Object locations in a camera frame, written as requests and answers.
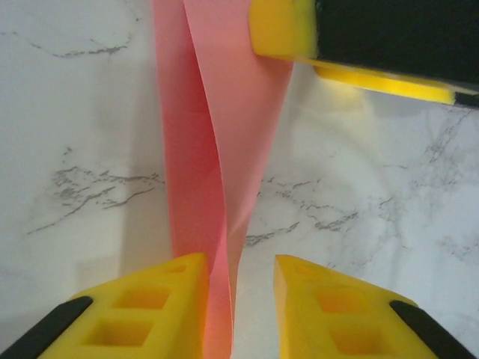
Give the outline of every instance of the pink paper strip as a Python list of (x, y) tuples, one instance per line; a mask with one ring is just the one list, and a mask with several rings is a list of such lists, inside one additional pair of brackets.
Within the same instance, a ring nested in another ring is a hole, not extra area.
[(231, 356), (237, 269), (291, 66), (257, 58), (249, 0), (153, 0), (174, 253), (210, 261), (205, 358)]

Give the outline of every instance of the yellow block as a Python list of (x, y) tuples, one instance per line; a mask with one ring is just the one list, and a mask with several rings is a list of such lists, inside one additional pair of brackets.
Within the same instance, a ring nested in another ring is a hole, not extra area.
[(414, 302), (292, 256), (275, 261), (281, 359), (435, 359), (389, 307)]
[(442, 82), (317, 60), (314, 0), (251, 0), (249, 29), (251, 45), (257, 55), (312, 64), (317, 74), (325, 79), (368, 90), (454, 104), (454, 88)]
[(407, 76), (396, 76), (380, 71), (346, 68), (341, 66), (316, 66), (317, 75), (324, 79), (335, 80), (358, 88), (391, 93), (424, 101), (454, 104), (454, 92), (451, 86)]
[(251, 0), (249, 28), (256, 54), (275, 58), (316, 56), (314, 0)]
[(93, 304), (39, 359), (196, 359), (208, 296), (204, 254), (87, 289)]

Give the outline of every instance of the white marble surface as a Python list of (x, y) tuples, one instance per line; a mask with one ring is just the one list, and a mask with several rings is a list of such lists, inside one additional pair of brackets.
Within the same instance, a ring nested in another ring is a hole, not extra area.
[[(0, 350), (171, 256), (150, 2), (0, 2)], [(239, 273), (234, 358), (278, 357), (293, 254), (416, 300), (476, 355), (479, 112), (298, 66)]]

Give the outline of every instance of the black object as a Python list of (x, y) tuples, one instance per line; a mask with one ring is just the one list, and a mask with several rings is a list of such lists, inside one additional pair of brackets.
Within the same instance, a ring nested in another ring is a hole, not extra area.
[(477, 359), (421, 308), (403, 301), (389, 305), (438, 359)]
[(79, 297), (58, 305), (0, 354), (0, 359), (36, 359), (93, 303)]
[(479, 0), (315, 0), (318, 60), (479, 85)]
[(454, 94), (456, 105), (462, 105), (466, 107), (479, 108), (479, 94), (470, 95), (467, 93), (456, 92)]

